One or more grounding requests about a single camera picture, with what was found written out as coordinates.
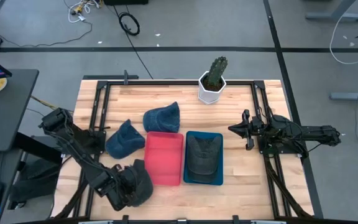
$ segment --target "wooden table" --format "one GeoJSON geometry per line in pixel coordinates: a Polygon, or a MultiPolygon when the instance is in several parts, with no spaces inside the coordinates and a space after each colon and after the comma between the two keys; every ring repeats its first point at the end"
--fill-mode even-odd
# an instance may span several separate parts
{"type": "MultiPolygon", "coordinates": [[[[81,82],[76,102],[74,121],[82,129],[88,129],[97,80],[81,82]]],[[[268,103],[275,114],[289,118],[288,108],[280,80],[265,80],[268,103]]],[[[102,105],[104,93],[99,105],[102,105]]],[[[120,220],[129,215],[131,220],[230,220],[233,215],[240,219],[272,219],[269,189],[262,156],[255,148],[245,150],[245,139],[230,132],[227,127],[241,122],[244,109],[255,116],[251,89],[244,85],[228,85],[221,99],[213,105],[198,100],[197,85],[128,85],[113,86],[110,90],[106,117],[108,139],[120,125],[131,119],[132,125],[146,137],[142,125],[143,114],[150,109],[167,106],[177,101],[180,108],[180,133],[205,131],[221,133],[224,137],[224,183],[222,186],[186,184],[180,186],[155,186],[151,198],[140,207],[126,207],[116,212],[108,200],[94,194],[92,220],[120,220]]],[[[96,124],[99,124],[99,107],[96,124]]],[[[143,159],[144,150],[117,160],[107,153],[100,157],[106,167],[114,164],[130,165],[134,159],[143,159]]],[[[295,154],[280,155],[287,188],[303,209],[313,214],[308,186],[300,159],[295,154]]],[[[58,214],[69,201],[78,186],[80,167],[72,159],[61,169],[55,192],[52,216],[58,214]]],[[[277,189],[280,214],[284,215],[282,197],[277,189]]],[[[85,190],[81,202],[84,214],[85,190]]]]}

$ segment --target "black cap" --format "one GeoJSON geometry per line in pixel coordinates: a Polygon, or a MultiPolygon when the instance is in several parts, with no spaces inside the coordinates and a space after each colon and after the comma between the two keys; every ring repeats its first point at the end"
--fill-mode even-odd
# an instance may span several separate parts
{"type": "Polygon", "coordinates": [[[219,151],[222,137],[201,139],[187,137],[188,152],[186,153],[188,176],[191,180],[211,183],[218,172],[219,151]]]}

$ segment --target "black desk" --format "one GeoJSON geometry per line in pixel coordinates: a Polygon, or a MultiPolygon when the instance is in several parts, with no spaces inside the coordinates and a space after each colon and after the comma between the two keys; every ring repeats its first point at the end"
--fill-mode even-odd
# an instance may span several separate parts
{"type": "Polygon", "coordinates": [[[60,153],[34,139],[18,133],[25,109],[38,77],[38,70],[11,70],[5,89],[0,92],[0,168],[5,183],[0,219],[6,206],[23,152],[29,152],[52,162],[61,161],[60,153]]]}

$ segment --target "red plastic bin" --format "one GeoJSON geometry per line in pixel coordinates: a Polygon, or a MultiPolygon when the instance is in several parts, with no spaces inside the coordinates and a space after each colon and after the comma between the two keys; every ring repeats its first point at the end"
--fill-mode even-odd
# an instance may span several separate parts
{"type": "Polygon", "coordinates": [[[147,133],[144,162],[154,185],[180,185],[182,158],[182,134],[147,133]]]}

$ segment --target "potted cactus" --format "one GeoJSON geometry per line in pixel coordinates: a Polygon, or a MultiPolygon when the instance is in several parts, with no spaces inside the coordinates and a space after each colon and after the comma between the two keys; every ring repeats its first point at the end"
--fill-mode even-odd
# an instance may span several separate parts
{"type": "Polygon", "coordinates": [[[223,71],[227,67],[226,57],[219,57],[212,63],[209,71],[198,80],[198,99],[205,104],[212,104],[219,100],[226,82],[222,77],[223,71]]]}

